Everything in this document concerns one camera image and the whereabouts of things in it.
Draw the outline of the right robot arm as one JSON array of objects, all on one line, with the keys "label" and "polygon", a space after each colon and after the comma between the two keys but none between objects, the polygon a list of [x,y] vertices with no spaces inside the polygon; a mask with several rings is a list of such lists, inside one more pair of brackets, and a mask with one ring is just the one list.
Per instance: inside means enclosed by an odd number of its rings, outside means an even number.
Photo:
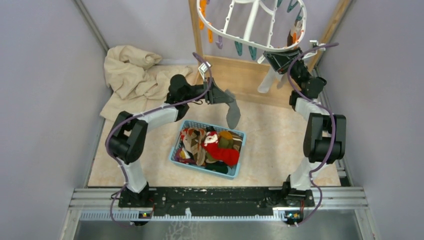
[{"label": "right robot arm", "polygon": [[343,158],[346,148],[346,117],[333,114],[319,101],[318,96],[327,84],[313,76],[303,61],[303,52],[297,48],[286,52],[266,51],[264,58],[274,73],[286,74],[294,88],[289,105],[307,120],[303,140],[304,159],[282,186],[281,199],[287,206],[310,198],[312,181],[321,170]]}]

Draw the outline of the grey sock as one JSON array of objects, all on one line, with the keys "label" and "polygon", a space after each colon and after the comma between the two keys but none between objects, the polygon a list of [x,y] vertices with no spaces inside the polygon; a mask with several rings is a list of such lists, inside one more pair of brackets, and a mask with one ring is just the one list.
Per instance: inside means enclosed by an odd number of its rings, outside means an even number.
[{"label": "grey sock", "polygon": [[241,111],[237,104],[236,96],[233,93],[231,93],[229,89],[226,89],[224,92],[232,99],[231,102],[226,103],[228,106],[228,111],[226,114],[226,122],[228,127],[233,130],[239,124],[239,121],[241,118]]}]

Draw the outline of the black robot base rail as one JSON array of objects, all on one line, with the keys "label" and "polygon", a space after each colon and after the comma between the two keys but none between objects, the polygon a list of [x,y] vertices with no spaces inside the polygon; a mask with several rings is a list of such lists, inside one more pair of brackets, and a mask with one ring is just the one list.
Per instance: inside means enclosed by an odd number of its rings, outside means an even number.
[{"label": "black robot base rail", "polygon": [[270,216],[274,207],[300,210],[314,207],[311,190],[288,187],[150,187],[140,195],[125,189],[118,197],[121,208],[152,208],[153,215],[194,217]]}]

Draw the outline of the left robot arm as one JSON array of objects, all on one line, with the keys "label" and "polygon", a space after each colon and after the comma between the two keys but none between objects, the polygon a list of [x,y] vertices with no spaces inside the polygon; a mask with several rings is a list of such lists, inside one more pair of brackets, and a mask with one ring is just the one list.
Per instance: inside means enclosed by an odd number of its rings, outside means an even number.
[{"label": "left robot arm", "polygon": [[122,111],[118,114],[106,141],[106,152],[118,162],[124,175],[123,190],[138,207],[149,203],[149,184],[140,163],[148,131],[181,120],[189,110],[189,103],[205,100],[207,104],[226,104],[228,127],[234,129],[241,117],[236,97],[228,90],[216,86],[212,77],[202,84],[190,85],[181,74],[170,79],[165,102],[154,109],[139,114]]}]

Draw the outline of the red santa sock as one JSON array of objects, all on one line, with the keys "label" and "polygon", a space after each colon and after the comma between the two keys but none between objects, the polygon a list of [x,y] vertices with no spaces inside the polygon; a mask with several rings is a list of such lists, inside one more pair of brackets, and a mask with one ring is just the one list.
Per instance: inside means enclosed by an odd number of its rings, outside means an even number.
[{"label": "red santa sock", "polygon": [[201,146],[213,159],[222,161],[230,167],[239,161],[240,153],[236,149],[219,147],[219,136],[216,131],[207,132]]}]

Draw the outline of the white sock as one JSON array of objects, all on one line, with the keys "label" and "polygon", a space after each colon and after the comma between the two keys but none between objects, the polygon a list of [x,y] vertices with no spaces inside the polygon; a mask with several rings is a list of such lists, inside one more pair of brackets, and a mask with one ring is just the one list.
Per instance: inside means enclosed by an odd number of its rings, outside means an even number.
[{"label": "white sock", "polygon": [[288,77],[286,73],[280,74],[274,70],[274,67],[272,66],[271,63],[269,65],[270,67],[268,69],[266,76],[264,77],[261,84],[257,88],[257,91],[261,94],[268,93],[275,81],[277,81],[276,88],[278,90],[281,89],[288,81]]}]

